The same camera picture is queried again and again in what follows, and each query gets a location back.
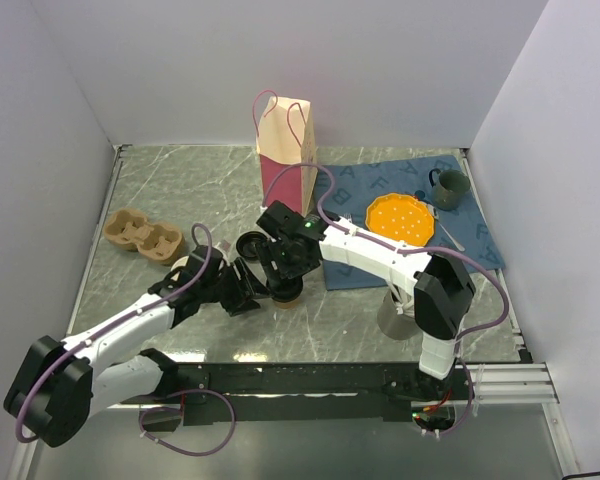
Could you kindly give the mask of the brown paper coffee cup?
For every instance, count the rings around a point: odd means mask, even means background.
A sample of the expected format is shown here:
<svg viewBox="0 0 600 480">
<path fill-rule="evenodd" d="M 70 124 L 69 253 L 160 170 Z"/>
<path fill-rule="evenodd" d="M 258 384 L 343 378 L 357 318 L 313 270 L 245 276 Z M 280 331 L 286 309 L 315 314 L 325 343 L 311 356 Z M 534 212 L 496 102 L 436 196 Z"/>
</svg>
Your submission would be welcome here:
<svg viewBox="0 0 600 480">
<path fill-rule="evenodd" d="M 291 299 L 291 300 L 289 300 L 289 299 L 287 299 L 287 300 L 273 299 L 272 300 L 272 303 L 276 308 L 283 309 L 283 310 L 295 308 L 300 302 L 301 302 L 301 299 L 299 297 Z"/>
<path fill-rule="evenodd" d="M 179 258 L 171 267 L 171 278 L 176 282 L 188 282 L 192 278 L 192 274 L 188 269 L 189 256 Z"/>
</svg>

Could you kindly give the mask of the pink cream paper gift bag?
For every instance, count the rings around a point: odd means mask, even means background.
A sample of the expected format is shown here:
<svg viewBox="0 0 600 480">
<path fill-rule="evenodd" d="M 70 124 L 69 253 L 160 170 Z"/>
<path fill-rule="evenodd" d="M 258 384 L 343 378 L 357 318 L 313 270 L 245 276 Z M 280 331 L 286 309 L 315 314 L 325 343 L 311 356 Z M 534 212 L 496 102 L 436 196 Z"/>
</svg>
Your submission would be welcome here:
<svg viewBox="0 0 600 480">
<path fill-rule="evenodd" d="M 262 113 L 252 112 L 264 204 L 278 200 L 305 215 L 317 176 L 312 104 L 272 90 L 256 98 L 267 100 Z"/>
</svg>

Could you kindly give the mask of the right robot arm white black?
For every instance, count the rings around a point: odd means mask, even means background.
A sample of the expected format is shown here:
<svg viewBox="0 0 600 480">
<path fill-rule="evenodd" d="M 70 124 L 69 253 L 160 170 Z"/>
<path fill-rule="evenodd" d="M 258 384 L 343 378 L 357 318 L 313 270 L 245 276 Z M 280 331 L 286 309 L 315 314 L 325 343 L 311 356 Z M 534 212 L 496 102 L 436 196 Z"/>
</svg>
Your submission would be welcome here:
<svg viewBox="0 0 600 480">
<path fill-rule="evenodd" d="M 335 214 L 302 216 L 280 201 L 261 209 L 257 225 L 269 236 L 257 247 L 274 294 L 325 262 L 340 263 L 382 279 L 413 302 L 423 332 L 417 385 L 440 398 L 452 386 L 456 339 L 472 303 L 475 286 L 462 261 L 447 253 L 417 248 L 356 227 Z"/>
</svg>

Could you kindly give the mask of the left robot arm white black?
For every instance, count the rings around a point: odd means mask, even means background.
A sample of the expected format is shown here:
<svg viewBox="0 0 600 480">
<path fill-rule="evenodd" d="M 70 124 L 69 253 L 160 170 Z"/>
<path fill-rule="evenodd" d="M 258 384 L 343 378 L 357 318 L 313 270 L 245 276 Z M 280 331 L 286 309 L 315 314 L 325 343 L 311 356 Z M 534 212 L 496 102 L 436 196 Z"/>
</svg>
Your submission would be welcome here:
<svg viewBox="0 0 600 480">
<path fill-rule="evenodd" d="M 170 400 L 179 380 L 173 360 L 151 349 L 128 361 L 122 356 L 205 304 L 217 303 L 235 316 L 270 295 L 269 283 L 243 259 L 227 262 L 217 249 L 197 247 L 122 312 L 79 334 L 43 336 L 29 347 L 3 403 L 16 420 L 17 440 L 57 447 L 111 405 L 145 395 Z"/>
</svg>

